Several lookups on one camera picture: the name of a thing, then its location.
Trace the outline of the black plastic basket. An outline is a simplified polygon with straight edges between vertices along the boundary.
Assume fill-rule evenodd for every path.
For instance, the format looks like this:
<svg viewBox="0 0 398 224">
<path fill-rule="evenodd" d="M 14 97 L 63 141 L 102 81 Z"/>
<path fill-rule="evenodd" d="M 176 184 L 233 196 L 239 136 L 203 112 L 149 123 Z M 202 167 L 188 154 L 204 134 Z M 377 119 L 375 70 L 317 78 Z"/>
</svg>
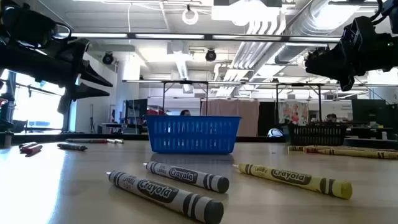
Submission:
<svg viewBox="0 0 398 224">
<path fill-rule="evenodd" d="M 287 143 L 293 146 L 341 146 L 346 136 L 345 126 L 297 126 L 282 127 Z"/>
</svg>

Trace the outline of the floral curtain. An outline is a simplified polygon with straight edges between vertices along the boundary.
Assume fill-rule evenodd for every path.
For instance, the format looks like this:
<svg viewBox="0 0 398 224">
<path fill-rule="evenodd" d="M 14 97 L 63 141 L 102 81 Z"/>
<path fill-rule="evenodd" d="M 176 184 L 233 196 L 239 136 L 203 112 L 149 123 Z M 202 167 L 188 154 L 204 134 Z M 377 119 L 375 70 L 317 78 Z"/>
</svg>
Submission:
<svg viewBox="0 0 398 224">
<path fill-rule="evenodd" d="M 278 103 L 278 117 L 279 123 L 285 123 L 290 121 L 293 124 L 299 126 L 305 126 L 308 124 L 308 103 L 302 103 L 299 101 L 283 101 Z"/>
</svg>

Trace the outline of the gray Crayola crayon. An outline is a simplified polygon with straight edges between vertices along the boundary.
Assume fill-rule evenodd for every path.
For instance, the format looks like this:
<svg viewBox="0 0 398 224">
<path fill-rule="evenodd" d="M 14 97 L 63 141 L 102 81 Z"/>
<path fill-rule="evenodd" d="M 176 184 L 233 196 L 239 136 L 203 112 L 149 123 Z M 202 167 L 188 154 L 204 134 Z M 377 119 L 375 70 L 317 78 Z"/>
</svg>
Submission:
<svg viewBox="0 0 398 224">
<path fill-rule="evenodd" d="M 195 185 L 221 194 L 229 190 L 229 179 L 222 175 L 209 174 L 159 162 L 146 162 L 143 166 L 149 172 L 186 184 Z"/>
<path fill-rule="evenodd" d="M 213 198 L 142 179 L 122 171 L 114 170 L 106 175 L 109 182 L 115 186 L 196 221 L 220 224 L 223 218 L 224 206 Z"/>
</svg>

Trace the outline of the white ceiling pipes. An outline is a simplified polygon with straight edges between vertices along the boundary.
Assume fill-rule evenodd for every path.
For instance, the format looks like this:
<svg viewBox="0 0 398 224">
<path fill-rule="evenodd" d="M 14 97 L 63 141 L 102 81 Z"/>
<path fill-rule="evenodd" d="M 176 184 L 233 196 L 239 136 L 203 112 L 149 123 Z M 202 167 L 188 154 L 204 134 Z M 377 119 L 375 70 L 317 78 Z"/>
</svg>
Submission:
<svg viewBox="0 0 398 224">
<path fill-rule="evenodd" d="M 286 28 L 286 16 L 281 9 L 248 19 L 249 35 L 279 35 Z M 269 42 L 241 42 L 231 63 L 218 63 L 214 69 L 214 81 L 220 86 L 216 96 L 231 96 L 237 89 L 234 82 L 246 82 L 247 74 L 254 73 L 255 64 L 271 46 Z"/>
</svg>

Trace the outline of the bright window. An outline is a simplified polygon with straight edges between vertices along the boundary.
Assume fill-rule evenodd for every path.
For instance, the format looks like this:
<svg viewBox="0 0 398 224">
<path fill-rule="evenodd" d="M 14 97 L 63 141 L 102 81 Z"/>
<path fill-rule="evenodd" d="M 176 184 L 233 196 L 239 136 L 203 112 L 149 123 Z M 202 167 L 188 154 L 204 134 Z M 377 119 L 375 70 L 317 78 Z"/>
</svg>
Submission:
<svg viewBox="0 0 398 224">
<path fill-rule="evenodd" d="M 25 121 L 29 128 L 60 129 L 63 115 L 57 111 L 65 89 L 22 73 L 4 70 L 0 75 L 0 98 L 7 94 L 11 101 L 3 104 L 7 119 L 16 123 Z"/>
</svg>

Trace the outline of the white desk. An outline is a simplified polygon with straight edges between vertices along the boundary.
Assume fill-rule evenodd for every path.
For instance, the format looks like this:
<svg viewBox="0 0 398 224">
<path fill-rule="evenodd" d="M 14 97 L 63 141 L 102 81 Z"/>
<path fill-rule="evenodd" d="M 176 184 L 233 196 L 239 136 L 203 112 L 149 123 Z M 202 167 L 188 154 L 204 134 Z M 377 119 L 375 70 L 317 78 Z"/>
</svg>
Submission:
<svg viewBox="0 0 398 224">
<path fill-rule="evenodd" d="M 138 124 L 102 123 L 97 128 L 99 134 L 147 134 L 147 127 Z"/>
</svg>

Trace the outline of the pink curtain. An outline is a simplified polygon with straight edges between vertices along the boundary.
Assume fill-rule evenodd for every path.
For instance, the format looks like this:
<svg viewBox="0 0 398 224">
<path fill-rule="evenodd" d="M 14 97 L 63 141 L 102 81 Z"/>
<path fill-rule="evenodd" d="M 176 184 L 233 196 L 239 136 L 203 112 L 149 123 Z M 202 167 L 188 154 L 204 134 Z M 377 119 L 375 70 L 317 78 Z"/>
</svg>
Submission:
<svg viewBox="0 0 398 224">
<path fill-rule="evenodd" d="M 208 116 L 239 116 L 238 136 L 256 137 L 259 120 L 257 100 L 205 100 L 201 102 L 201 114 Z"/>
</svg>

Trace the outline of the black aluminium table frame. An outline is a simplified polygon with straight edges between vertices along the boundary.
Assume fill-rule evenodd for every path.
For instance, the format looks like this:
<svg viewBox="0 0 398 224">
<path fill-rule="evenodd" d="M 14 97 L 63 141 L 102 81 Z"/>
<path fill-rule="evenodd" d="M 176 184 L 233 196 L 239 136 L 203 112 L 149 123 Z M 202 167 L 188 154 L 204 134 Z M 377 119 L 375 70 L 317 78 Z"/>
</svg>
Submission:
<svg viewBox="0 0 398 224">
<path fill-rule="evenodd" d="M 24 142 L 60 142 L 66 139 L 123 139 L 126 141 L 148 141 L 148 135 L 136 134 L 45 134 L 45 133 L 28 133 L 15 134 L 12 137 L 12 144 L 22 144 Z M 269 138 L 269 137 L 237 137 L 236 142 L 266 142 L 266 143 L 285 143 L 284 138 Z M 366 147 L 375 149 L 393 149 L 398 151 L 398 141 L 380 140 L 380 139 L 355 139 L 346 138 L 343 143 L 344 146 Z"/>
</svg>

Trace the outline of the blue plastic basket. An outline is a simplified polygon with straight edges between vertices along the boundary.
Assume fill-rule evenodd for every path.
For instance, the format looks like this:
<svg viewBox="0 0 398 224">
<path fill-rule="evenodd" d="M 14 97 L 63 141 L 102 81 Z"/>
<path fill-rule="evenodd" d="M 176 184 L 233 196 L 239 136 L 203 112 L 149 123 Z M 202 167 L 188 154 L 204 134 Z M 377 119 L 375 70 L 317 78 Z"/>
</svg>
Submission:
<svg viewBox="0 0 398 224">
<path fill-rule="evenodd" d="M 162 154 L 230 154 L 240 120 L 239 116 L 146 116 L 151 149 Z"/>
</svg>

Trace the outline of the black overhead light bar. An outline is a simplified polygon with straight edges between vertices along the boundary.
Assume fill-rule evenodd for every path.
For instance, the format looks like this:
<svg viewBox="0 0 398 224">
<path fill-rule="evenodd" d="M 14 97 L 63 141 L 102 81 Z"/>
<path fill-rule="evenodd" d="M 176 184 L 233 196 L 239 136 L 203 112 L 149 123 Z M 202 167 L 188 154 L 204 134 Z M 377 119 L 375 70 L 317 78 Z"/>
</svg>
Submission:
<svg viewBox="0 0 398 224">
<path fill-rule="evenodd" d="M 333 44 L 340 41 L 335 36 L 249 35 L 249 34 L 181 34 L 181 33 L 94 33 L 74 32 L 72 37 L 91 39 L 126 40 L 203 40 L 227 42 L 291 42 Z"/>
</svg>

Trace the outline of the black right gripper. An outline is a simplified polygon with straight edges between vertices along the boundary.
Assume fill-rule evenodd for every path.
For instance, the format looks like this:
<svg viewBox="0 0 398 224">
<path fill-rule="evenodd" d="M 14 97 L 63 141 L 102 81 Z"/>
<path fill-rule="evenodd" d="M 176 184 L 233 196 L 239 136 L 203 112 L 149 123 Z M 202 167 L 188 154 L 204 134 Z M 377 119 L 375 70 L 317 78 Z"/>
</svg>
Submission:
<svg viewBox="0 0 398 224">
<path fill-rule="evenodd" d="M 347 74 L 341 74 L 343 61 Z M 305 67 L 307 73 L 337 80 L 341 91 L 350 91 L 354 76 L 398 67 L 398 36 L 377 33 L 370 18 L 357 17 L 345 27 L 340 43 L 332 49 L 320 47 L 310 52 Z"/>
</svg>

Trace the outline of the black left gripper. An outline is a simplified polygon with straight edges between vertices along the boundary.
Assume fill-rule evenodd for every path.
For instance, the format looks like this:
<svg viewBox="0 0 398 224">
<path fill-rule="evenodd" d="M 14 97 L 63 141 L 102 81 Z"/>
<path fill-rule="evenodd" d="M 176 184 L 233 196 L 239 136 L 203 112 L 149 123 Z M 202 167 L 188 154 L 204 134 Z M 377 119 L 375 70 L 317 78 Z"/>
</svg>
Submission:
<svg viewBox="0 0 398 224">
<path fill-rule="evenodd" d="M 83 59 L 88 46 L 89 41 L 82 38 L 72 42 L 52 40 L 51 51 L 44 55 L 16 42 L 5 43 L 0 37 L 0 68 L 29 75 L 37 82 L 46 81 L 66 88 L 57 108 L 60 114 L 66 114 L 72 101 L 110 95 L 84 83 L 76 85 L 79 74 L 86 81 L 113 87 L 92 68 L 88 60 Z"/>
</svg>

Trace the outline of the large black monitor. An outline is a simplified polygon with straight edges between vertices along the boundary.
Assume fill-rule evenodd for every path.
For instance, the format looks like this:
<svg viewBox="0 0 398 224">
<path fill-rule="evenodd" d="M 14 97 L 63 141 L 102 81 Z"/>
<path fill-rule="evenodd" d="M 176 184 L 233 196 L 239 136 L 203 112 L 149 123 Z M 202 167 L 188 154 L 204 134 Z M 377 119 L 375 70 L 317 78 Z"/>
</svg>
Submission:
<svg viewBox="0 0 398 224">
<path fill-rule="evenodd" d="M 353 121 L 377 124 L 384 124 L 387 118 L 385 100 L 351 100 L 353 110 Z"/>
</svg>

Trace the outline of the black metal frame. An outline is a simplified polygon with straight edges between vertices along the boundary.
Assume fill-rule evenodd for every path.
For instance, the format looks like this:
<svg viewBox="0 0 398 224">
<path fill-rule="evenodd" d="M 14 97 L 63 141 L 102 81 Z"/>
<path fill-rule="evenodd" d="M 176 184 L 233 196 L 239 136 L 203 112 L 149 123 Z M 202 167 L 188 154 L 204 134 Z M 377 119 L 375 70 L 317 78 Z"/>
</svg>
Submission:
<svg viewBox="0 0 398 224">
<path fill-rule="evenodd" d="M 279 122 L 279 94 L 282 93 L 282 90 L 284 90 L 287 87 L 305 87 L 308 86 L 309 89 L 311 89 L 313 92 L 315 92 L 318 95 L 318 122 L 322 122 L 322 99 L 321 99 L 321 86 L 323 84 L 321 83 L 276 83 L 275 84 L 275 93 L 276 93 L 276 101 L 275 101 L 275 106 L 274 106 L 274 121 L 275 124 Z"/>
<path fill-rule="evenodd" d="M 206 112 L 205 115 L 208 115 L 208 86 L 209 86 L 209 82 L 208 81 L 197 81 L 197 80 L 161 80 L 160 81 L 163 84 L 163 89 L 162 89 L 162 107 L 165 110 L 165 93 L 166 91 L 166 84 L 167 83 L 171 83 L 171 84 L 181 84 L 181 85 L 194 85 L 194 84 L 204 84 L 206 85 L 206 90 L 205 90 L 205 95 L 206 95 Z"/>
</svg>

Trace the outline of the silver ventilation duct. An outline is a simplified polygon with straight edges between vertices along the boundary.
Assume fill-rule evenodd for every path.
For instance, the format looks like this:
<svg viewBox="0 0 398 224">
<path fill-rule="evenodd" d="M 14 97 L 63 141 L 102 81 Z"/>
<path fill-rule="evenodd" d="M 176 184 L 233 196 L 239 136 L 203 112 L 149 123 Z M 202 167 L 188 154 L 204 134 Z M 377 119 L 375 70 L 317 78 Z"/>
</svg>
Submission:
<svg viewBox="0 0 398 224">
<path fill-rule="evenodd" d="M 344 24 L 359 6 L 329 4 L 337 0 L 312 0 L 311 3 L 283 31 L 284 35 L 328 35 Z M 271 62 L 287 64 L 305 52 L 308 47 L 277 44 Z"/>
</svg>

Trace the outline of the yellow Crayola crayon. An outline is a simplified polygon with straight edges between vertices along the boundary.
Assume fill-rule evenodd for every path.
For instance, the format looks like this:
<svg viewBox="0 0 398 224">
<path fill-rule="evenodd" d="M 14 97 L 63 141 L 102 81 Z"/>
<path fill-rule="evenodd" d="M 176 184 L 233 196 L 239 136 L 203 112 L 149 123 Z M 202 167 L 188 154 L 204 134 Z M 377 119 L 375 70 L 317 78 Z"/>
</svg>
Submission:
<svg viewBox="0 0 398 224">
<path fill-rule="evenodd" d="M 283 184 L 293 185 L 302 189 L 349 200 L 353 194 L 351 182 L 332 178 L 317 177 L 309 174 L 259 166 L 254 164 L 238 164 L 234 167 L 240 173 Z"/>
</svg>

